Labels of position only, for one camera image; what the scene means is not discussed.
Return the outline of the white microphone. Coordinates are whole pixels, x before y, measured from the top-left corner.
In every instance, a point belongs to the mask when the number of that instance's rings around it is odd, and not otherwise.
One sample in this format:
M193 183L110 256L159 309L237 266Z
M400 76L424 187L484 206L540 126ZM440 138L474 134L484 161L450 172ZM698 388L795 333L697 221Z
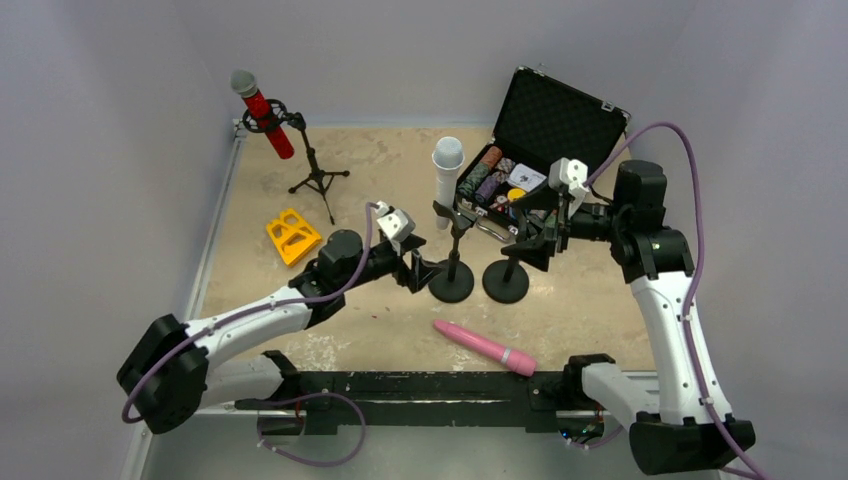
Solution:
M453 209L457 181L465 161L463 145L456 137L442 137L437 141L431 157L436 168L435 201Z

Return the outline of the black tripod shock mount stand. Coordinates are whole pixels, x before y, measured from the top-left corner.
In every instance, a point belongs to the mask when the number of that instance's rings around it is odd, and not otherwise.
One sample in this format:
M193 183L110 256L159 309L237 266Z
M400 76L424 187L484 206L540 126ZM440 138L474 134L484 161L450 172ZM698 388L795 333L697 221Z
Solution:
M316 150L311 145L307 131L306 131L306 121L304 116L300 112L290 112L287 107L279 100L276 99L267 99L272 104L273 112L279 117L281 120L280 126L283 129L284 125L294 128L299 132L303 146L305 148L306 159L309 165L309 173L308 175L301 180L299 183L288 189L290 194L296 193L303 187L308 187L309 189L315 191L322 198L330 224L335 226L336 221L335 217L332 213L331 207L329 205L329 201L327 199L327 194L332 186L334 180L337 177L349 177L351 172L349 170L341 170L341 171L329 171L321 168L318 164ZM254 131L256 124L254 120L247 113L247 109L244 111L241 117L241 124L250 132L254 134L262 134L264 133Z

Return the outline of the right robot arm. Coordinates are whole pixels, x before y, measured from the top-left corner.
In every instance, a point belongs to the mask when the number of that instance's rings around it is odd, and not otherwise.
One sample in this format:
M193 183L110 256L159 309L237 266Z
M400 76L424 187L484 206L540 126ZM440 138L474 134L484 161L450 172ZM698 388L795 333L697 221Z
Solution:
M625 429L646 475L718 470L756 440L734 416L711 365L691 294L696 266L684 234L664 222L667 179L652 162L628 160L617 170L612 201L589 203L588 169L555 162L542 186L519 200L549 210L555 222L505 253L539 270L572 239L608 243L644 319L659 392L650 395L606 354L571 357L560 396L604 407Z

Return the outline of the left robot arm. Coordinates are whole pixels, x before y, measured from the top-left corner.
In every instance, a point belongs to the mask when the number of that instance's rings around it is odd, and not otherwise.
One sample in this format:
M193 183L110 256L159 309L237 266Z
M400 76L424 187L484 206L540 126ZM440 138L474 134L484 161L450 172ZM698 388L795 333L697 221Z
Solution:
M151 322L117 373L127 395L121 417L169 432L210 404L274 397L285 381L283 355L263 354L235 380L235 356L276 337L312 328L345 305L347 290L391 276L416 293L442 273L424 259L425 239L371 246L353 230L334 232L302 273L272 294L224 314L187 322L167 314Z

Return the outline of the red glitter microphone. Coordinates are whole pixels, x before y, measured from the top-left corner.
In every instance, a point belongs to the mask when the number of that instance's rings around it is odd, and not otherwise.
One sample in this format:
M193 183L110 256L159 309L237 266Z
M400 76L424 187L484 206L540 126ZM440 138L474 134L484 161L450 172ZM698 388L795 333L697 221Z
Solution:
M281 159L290 159L294 155L294 148L280 126L281 120L273 112L272 104L261 93L256 76L252 72L236 69L230 75L230 88L245 103L247 113L256 124L254 131L265 134Z

